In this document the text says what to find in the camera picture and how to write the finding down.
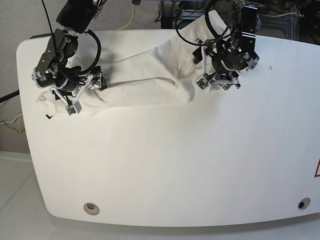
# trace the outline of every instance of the cloth fold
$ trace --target cloth fold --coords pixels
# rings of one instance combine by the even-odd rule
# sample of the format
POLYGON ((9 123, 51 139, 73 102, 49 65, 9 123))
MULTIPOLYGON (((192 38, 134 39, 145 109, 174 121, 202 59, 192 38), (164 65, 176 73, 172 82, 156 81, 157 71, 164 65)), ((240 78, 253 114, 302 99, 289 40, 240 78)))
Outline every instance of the cloth fold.
MULTIPOLYGON (((226 28, 223 20, 215 10, 209 13, 209 17, 213 28, 221 34, 226 28)), ((213 38, 204 16, 180 32, 189 41, 213 38)), ((194 82, 201 76, 193 63, 192 53, 197 48, 175 34, 154 49, 102 67, 109 88, 85 90, 79 100, 82 112, 94 115, 113 107, 189 103, 194 98, 194 82)), ((81 63, 81 59, 76 57, 72 64, 77 61, 81 63)), ((50 89, 42 93, 37 102, 47 106, 48 115, 66 113, 63 102, 55 100, 50 89)))

